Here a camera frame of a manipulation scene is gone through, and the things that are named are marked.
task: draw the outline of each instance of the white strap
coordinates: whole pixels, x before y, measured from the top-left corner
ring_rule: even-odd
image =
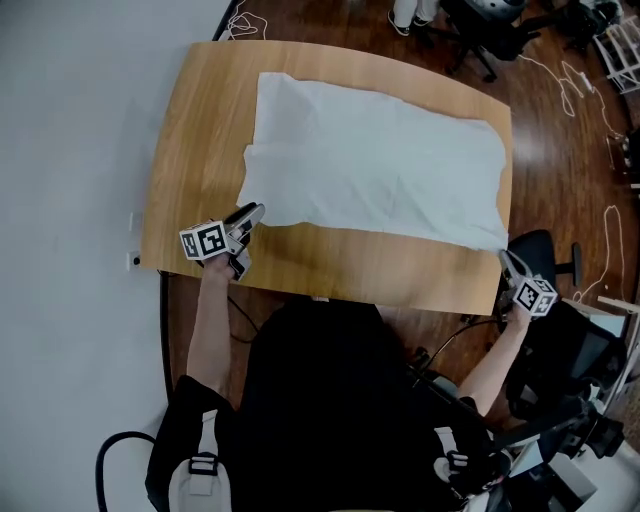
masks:
[[[453,437],[453,430],[451,427],[438,427],[434,428],[436,434],[440,438],[440,444],[442,444],[442,450],[444,454],[447,455],[449,452],[457,452],[458,445],[456,445],[456,440]]]
[[[209,452],[216,458],[218,456],[218,441],[216,440],[216,415],[218,411],[205,412],[202,415],[202,435],[198,444],[198,453]],[[210,457],[191,457],[193,469],[211,471],[215,468],[217,460]],[[213,491],[213,475],[192,474],[189,480],[189,494],[198,496],[210,496]]]

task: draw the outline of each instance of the black shirt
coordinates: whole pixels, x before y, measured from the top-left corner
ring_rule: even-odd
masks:
[[[300,299],[276,312],[253,342],[237,412],[180,379],[149,463],[158,510],[213,409],[234,511],[455,510],[433,470],[443,456],[433,429],[451,426],[462,453],[486,437],[413,387],[401,345],[374,306],[356,303]]]

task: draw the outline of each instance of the floor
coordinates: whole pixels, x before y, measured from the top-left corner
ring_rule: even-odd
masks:
[[[537,0],[524,18],[542,14]],[[387,22],[388,0],[247,0],[247,10],[269,21],[268,39],[304,41],[352,48],[376,53],[444,74],[456,50],[455,43],[434,39],[436,47],[427,49],[415,37],[400,37]],[[446,28],[444,18],[436,25]],[[565,51],[566,40],[554,29],[543,29],[542,37],[529,43],[525,55],[544,62],[559,73],[565,59],[579,71],[585,71],[601,91],[612,127],[624,132],[629,116],[620,97],[607,82],[593,48],[582,56]],[[603,212],[607,205],[618,206],[622,218],[625,274],[622,280],[620,239],[614,215],[609,217],[611,256],[609,272],[595,286],[585,302],[595,304],[598,294],[633,299],[637,275],[639,221],[635,200],[625,186],[624,176],[611,166],[605,141],[607,129],[597,96],[580,100],[570,91],[576,115],[563,113],[558,84],[531,62],[498,62],[489,57],[499,75],[493,84],[482,81],[482,68],[470,57],[455,76],[512,109],[514,154],[510,237],[533,229],[548,229],[554,239],[556,257],[568,260],[571,244],[579,242],[583,253],[584,283],[600,277],[607,259]],[[576,291],[568,276],[558,279],[561,295]],[[186,351],[193,329],[198,282],[191,278],[171,278],[170,343],[174,379],[185,366]],[[233,286],[231,295],[260,324],[282,304],[282,294]],[[459,315],[418,310],[381,308],[386,321],[403,340],[407,353],[424,346],[431,353],[460,327]],[[233,308],[232,332],[249,338],[251,329]],[[460,382],[486,353],[497,337],[492,325],[471,329],[442,353],[436,368]],[[231,400],[238,404],[249,346],[234,342],[238,356],[232,375]]]

